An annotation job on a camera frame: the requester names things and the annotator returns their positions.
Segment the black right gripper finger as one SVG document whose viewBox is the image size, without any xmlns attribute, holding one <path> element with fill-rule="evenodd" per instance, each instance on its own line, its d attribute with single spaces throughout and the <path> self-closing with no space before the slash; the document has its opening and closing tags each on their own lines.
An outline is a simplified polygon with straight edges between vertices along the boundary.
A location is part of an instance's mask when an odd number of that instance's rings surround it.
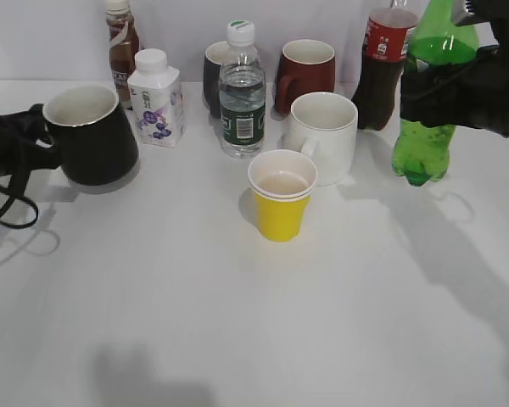
<svg viewBox="0 0 509 407">
<path fill-rule="evenodd" d="M 473 93 L 463 84 L 477 64 L 476 59 L 443 65 L 408 59 L 401 76 L 400 118 L 426 127 L 477 127 L 469 105 Z"/>
</svg>

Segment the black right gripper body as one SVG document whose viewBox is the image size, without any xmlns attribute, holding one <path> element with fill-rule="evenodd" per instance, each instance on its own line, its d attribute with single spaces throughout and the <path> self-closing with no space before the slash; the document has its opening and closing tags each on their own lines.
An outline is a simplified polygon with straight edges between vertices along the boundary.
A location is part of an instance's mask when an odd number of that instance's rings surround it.
<svg viewBox="0 0 509 407">
<path fill-rule="evenodd" d="M 454 1 L 456 26 L 488 23 L 497 43 L 481 47 L 458 79 L 457 125 L 509 138 L 509 1 Z"/>
</svg>

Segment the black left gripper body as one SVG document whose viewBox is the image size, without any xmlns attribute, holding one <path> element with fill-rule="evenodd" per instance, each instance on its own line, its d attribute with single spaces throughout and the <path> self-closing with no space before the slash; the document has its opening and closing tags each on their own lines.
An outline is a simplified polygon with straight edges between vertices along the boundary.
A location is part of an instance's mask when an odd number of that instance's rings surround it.
<svg viewBox="0 0 509 407">
<path fill-rule="evenodd" d="M 0 177 L 62 165 L 58 142 L 48 134 L 42 110 L 37 103 L 26 111 L 0 115 Z"/>
</svg>

